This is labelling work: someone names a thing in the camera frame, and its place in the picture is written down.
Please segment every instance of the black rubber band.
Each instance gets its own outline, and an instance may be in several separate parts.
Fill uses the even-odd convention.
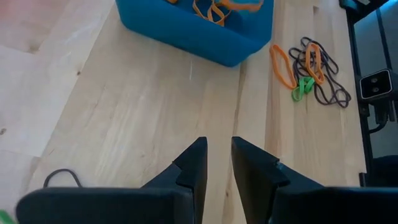
[[[321,68],[325,70],[325,80],[329,84],[331,90],[331,97],[328,98],[323,90],[322,86],[315,84],[314,94],[317,101],[322,105],[333,105],[337,104],[342,108],[347,108],[349,102],[351,101],[351,95],[348,91],[338,83],[334,76],[340,71],[337,63],[332,59],[332,57],[327,53],[325,48],[319,42],[312,40],[309,37],[303,37],[300,40],[300,45],[302,49],[292,47],[289,50],[289,55],[294,59],[293,62],[293,72],[294,77],[297,82],[299,82],[300,77],[310,76],[305,67],[305,54],[307,52],[308,46],[311,44],[317,44],[321,51]],[[310,66],[315,67],[315,53],[310,54]]]
[[[83,186],[81,185],[80,181],[79,181],[79,178],[77,178],[77,175],[74,173],[74,171],[72,171],[72,170],[70,170],[70,169],[59,169],[59,170],[56,170],[56,171],[52,172],[50,175],[48,175],[48,176],[45,178],[45,181],[44,181],[44,184],[43,184],[43,188],[48,187],[51,178],[52,178],[53,176],[55,176],[55,175],[61,173],[61,172],[68,172],[68,173],[70,173],[70,174],[72,175],[72,177],[75,179],[77,186],[83,187]]]

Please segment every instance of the blue container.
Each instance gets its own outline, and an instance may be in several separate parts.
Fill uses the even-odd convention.
[[[233,67],[271,39],[274,0],[255,13],[233,11],[221,27],[195,14],[194,0],[116,0],[122,23],[133,31]],[[199,0],[206,12],[211,0]]]

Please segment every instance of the blue plastic bin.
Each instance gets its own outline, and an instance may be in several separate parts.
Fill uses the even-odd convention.
[[[133,31],[187,52],[233,67],[271,39],[274,0],[264,0],[255,13],[233,11],[225,26],[195,14],[194,0],[116,0],[122,23]],[[199,0],[206,12],[211,0]]]

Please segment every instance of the light wood surface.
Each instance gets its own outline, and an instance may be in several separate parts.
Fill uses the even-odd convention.
[[[45,16],[64,21],[20,39],[0,34],[6,79],[0,106],[9,108],[0,111],[0,129],[7,128],[0,156],[10,158],[8,171],[0,172],[8,184],[0,196],[13,195],[0,206],[12,210],[59,168],[75,170],[87,187],[140,187],[199,136],[209,142],[203,223],[246,222],[229,157],[232,135],[321,184],[358,185],[365,166],[346,15],[337,1],[275,1],[272,43],[287,51],[303,36],[321,42],[340,66],[338,81],[354,96],[345,110],[319,105],[313,95],[293,103],[273,75],[271,43],[240,67],[226,68],[127,30],[112,1],[95,2],[60,1],[54,7],[63,14]],[[21,32],[21,25],[2,22],[0,30]],[[60,27],[51,39],[58,24],[75,32],[59,33]],[[30,40],[41,42],[37,51]],[[67,40],[77,42],[41,53],[47,43]],[[68,174],[50,184],[75,185]]]

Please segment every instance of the wooden tabletop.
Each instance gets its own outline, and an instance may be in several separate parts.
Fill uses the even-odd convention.
[[[127,30],[113,6],[41,158],[29,190],[55,169],[85,187],[140,187],[197,137],[208,138],[203,223],[245,223],[233,178],[231,137],[241,136],[325,185],[358,185],[365,171],[345,11],[338,1],[278,0],[271,43],[226,68]],[[270,44],[303,36],[340,66],[349,107],[294,103],[275,78]],[[74,185],[67,174],[50,185]]]

